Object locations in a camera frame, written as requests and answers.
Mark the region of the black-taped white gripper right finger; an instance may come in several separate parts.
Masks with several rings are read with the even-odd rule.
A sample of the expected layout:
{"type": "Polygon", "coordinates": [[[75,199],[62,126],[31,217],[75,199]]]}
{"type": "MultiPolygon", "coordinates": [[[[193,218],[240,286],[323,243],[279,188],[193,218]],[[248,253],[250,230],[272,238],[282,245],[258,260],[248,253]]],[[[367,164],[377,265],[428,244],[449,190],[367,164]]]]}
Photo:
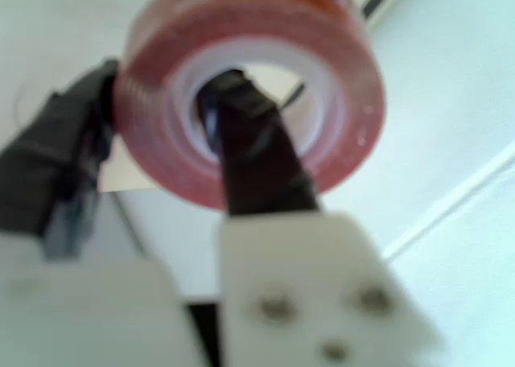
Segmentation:
{"type": "Polygon", "coordinates": [[[220,162],[224,366],[436,366],[439,335],[365,231],[323,211],[281,112],[237,69],[196,97],[220,162]]]}

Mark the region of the black-taped white gripper left finger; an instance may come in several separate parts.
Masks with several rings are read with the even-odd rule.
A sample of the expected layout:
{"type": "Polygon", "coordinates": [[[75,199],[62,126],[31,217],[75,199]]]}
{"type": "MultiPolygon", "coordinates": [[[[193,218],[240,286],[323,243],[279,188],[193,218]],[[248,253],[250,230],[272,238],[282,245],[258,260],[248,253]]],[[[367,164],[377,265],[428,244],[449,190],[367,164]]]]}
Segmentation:
{"type": "Polygon", "coordinates": [[[116,133],[107,60],[49,95],[1,150],[1,363],[207,366],[166,267],[126,227],[115,254],[97,184],[116,133]]]}

